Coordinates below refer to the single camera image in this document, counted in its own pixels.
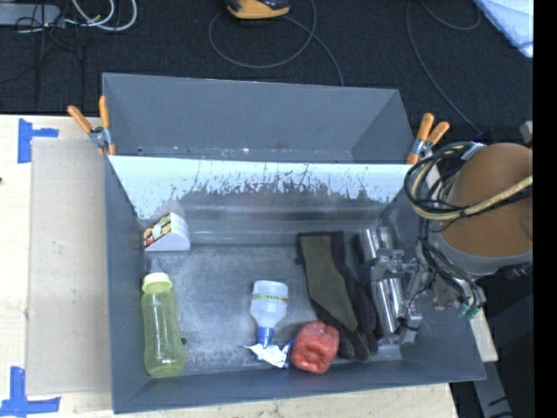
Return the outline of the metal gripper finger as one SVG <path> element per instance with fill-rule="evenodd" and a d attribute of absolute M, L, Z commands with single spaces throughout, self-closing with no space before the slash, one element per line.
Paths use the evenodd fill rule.
<path fill-rule="evenodd" d="M 376 253 L 372 265 L 373 278 L 411 278 L 422 272 L 422 265 L 416 260 L 405 261 L 402 249 L 382 248 Z"/>
<path fill-rule="evenodd" d="M 423 321 L 423 315 L 411 311 L 404 317 L 388 314 L 384 325 L 383 340 L 389 344 L 413 344 Z"/>

